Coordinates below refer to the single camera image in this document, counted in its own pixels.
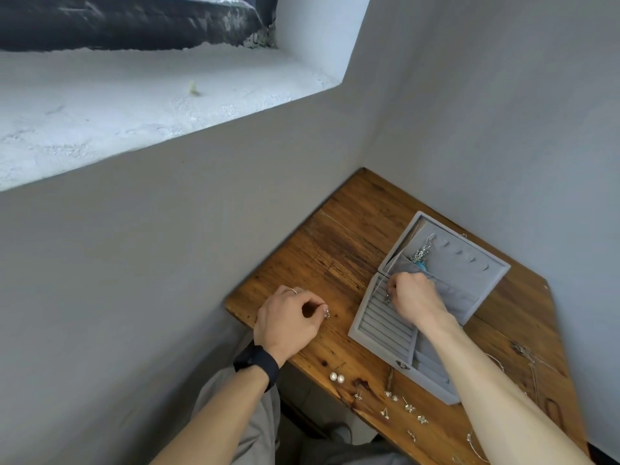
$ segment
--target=window sill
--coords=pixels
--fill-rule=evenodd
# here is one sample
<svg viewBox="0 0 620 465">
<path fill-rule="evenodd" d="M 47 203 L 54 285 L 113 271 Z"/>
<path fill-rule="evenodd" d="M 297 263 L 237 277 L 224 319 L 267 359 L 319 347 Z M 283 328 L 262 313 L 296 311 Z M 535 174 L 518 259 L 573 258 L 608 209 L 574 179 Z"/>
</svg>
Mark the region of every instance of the window sill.
<svg viewBox="0 0 620 465">
<path fill-rule="evenodd" d="M 0 53 L 0 62 L 0 191 L 339 84 L 282 50 L 224 45 Z"/>
</svg>

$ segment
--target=white wall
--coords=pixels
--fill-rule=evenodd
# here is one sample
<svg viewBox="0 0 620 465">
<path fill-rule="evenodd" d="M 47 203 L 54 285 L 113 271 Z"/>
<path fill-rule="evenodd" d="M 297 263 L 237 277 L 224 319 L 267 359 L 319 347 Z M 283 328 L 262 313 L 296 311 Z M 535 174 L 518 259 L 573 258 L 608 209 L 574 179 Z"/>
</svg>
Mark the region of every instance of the white wall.
<svg viewBox="0 0 620 465">
<path fill-rule="evenodd" d="M 546 277 L 620 460 L 620 0 L 452 0 L 366 165 Z"/>
<path fill-rule="evenodd" d="M 369 1 L 278 0 L 278 48 L 342 81 Z"/>
<path fill-rule="evenodd" d="M 359 166 L 441 1 L 372 0 L 333 90 L 0 194 L 2 463 L 166 436 L 239 334 L 221 300 Z"/>
</svg>

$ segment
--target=forearm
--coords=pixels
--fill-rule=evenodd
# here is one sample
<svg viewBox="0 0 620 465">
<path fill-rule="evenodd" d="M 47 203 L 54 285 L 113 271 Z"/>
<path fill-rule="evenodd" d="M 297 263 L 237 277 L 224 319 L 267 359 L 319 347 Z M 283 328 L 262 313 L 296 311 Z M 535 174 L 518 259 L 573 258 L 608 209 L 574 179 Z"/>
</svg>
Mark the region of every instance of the forearm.
<svg viewBox="0 0 620 465">
<path fill-rule="evenodd" d="M 446 314 L 426 335 L 493 465 L 591 462 Z"/>
<path fill-rule="evenodd" d="M 268 383 L 269 378 L 260 367 L 238 372 L 151 464 L 230 463 Z"/>
</svg>

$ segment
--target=window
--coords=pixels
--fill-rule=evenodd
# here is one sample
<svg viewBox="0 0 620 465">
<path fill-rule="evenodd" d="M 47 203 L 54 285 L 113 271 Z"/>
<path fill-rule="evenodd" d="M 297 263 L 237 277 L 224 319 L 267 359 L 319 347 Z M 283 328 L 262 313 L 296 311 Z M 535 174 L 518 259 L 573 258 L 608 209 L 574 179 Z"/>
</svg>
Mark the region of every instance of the window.
<svg viewBox="0 0 620 465">
<path fill-rule="evenodd" d="M 0 0 L 0 50 L 274 46 L 278 0 Z"/>
</svg>

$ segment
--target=hand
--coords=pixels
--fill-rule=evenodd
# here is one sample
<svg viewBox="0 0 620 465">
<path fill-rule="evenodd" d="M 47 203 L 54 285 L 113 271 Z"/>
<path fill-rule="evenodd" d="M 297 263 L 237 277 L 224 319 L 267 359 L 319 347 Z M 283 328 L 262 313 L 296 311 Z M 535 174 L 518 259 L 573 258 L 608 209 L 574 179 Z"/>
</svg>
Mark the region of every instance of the hand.
<svg viewBox="0 0 620 465">
<path fill-rule="evenodd" d="M 295 291 L 280 286 L 261 306 L 254 325 L 254 344 L 263 346 L 280 367 L 314 339 L 327 311 L 321 297 L 300 287 Z M 310 318 L 302 313 L 305 304 L 316 307 Z"/>
<path fill-rule="evenodd" d="M 394 274 L 387 284 L 390 299 L 405 320 L 428 334 L 442 321 L 454 318 L 435 289 L 435 283 L 422 273 Z"/>
</svg>

